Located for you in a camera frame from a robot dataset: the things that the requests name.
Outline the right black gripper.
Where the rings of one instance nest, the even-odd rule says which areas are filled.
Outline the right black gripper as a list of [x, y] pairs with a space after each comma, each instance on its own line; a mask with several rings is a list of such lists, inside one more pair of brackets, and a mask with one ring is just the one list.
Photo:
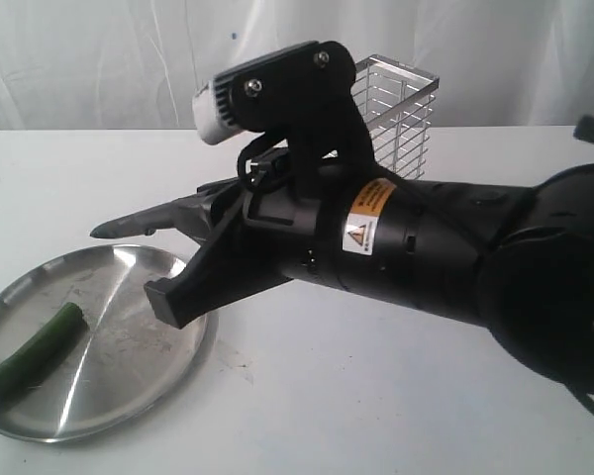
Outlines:
[[219, 180], [168, 204], [167, 227], [201, 247], [177, 276], [145, 284], [158, 320], [181, 330], [291, 279], [347, 292], [391, 286], [389, 179], [329, 175], [313, 199], [293, 184], [255, 193], [247, 227], [246, 195], [239, 180]]

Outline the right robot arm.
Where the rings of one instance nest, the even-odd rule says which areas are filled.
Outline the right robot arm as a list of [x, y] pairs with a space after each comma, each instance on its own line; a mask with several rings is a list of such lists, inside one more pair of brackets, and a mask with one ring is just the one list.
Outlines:
[[299, 280], [485, 327], [594, 394], [594, 164], [533, 187], [409, 181], [376, 163], [358, 117], [270, 129], [253, 156], [255, 179], [184, 270], [146, 285], [161, 321]]

